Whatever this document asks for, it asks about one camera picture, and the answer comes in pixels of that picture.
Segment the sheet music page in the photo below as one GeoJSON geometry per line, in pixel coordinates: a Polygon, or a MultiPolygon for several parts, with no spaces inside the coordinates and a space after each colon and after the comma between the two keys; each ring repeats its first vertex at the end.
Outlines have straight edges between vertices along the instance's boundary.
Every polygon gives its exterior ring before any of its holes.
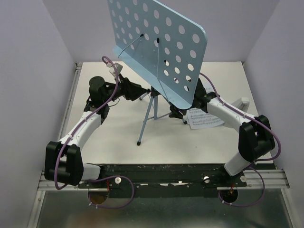
{"type": "Polygon", "coordinates": [[[187,110],[186,116],[192,130],[213,128],[224,124],[220,118],[197,108],[187,110]]]}
{"type": "Polygon", "coordinates": [[[206,86],[205,87],[205,90],[206,90],[206,93],[210,93],[210,92],[213,92],[214,90],[213,90],[213,88],[212,88],[212,86],[206,86]]]}

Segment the light blue music stand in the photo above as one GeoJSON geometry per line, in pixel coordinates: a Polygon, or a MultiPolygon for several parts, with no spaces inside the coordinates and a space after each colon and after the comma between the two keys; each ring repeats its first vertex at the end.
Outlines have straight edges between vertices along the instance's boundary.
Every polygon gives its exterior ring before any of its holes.
{"type": "Polygon", "coordinates": [[[192,105],[207,46],[205,29],[156,0],[110,0],[113,52],[170,104],[192,105]]]}

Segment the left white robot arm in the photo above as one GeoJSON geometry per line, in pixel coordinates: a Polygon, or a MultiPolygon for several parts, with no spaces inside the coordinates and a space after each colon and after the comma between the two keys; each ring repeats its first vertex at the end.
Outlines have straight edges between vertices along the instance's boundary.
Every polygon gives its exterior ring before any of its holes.
{"type": "Polygon", "coordinates": [[[67,185],[78,185],[89,181],[94,187],[102,187],[105,175],[96,164],[83,163],[81,150],[93,132],[107,118],[110,107],[108,102],[121,96],[134,101],[149,89],[131,82],[119,75],[117,83],[106,82],[101,76],[89,81],[89,98],[86,101],[81,119],[73,129],[58,142],[49,142],[46,146],[44,176],[49,181],[67,185]]]}

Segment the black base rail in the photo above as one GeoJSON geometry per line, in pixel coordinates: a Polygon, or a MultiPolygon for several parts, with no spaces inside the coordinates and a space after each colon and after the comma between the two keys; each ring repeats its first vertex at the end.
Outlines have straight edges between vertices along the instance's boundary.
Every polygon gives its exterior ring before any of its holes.
{"type": "Polygon", "coordinates": [[[102,164],[100,182],[81,189],[100,190],[110,198],[179,198],[217,196],[218,189],[245,187],[244,173],[230,177],[223,164],[102,164]]]}

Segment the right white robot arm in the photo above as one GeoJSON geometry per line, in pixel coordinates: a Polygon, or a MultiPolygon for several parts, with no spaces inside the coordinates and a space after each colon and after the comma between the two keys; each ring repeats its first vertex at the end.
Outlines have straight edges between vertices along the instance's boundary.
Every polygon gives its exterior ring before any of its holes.
{"type": "Polygon", "coordinates": [[[254,162],[260,161],[260,157],[275,147],[275,138],[267,117],[250,115],[233,107],[220,97],[216,89],[206,92],[200,80],[191,106],[183,109],[181,106],[176,106],[172,99],[170,104],[171,118],[181,119],[186,114],[186,110],[198,108],[218,117],[238,133],[237,152],[222,166],[218,175],[219,182],[224,186],[234,183],[236,175],[254,162]]]}

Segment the grey metronome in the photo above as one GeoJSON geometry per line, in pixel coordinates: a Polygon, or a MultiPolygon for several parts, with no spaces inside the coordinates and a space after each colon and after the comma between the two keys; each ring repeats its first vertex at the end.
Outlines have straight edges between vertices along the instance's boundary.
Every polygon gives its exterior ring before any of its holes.
{"type": "Polygon", "coordinates": [[[250,105],[250,100],[248,97],[241,97],[232,103],[235,108],[247,112],[250,105]]]}

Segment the aluminium frame rail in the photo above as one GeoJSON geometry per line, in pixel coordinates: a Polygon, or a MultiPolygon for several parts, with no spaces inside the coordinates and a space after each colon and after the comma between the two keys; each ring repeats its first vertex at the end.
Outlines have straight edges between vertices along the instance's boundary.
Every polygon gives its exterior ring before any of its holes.
{"type": "Polygon", "coordinates": [[[265,189],[289,189],[290,185],[283,170],[253,170],[244,171],[244,178],[239,178],[238,184],[234,183],[234,190],[263,189],[261,177],[264,180],[265,189]]]}

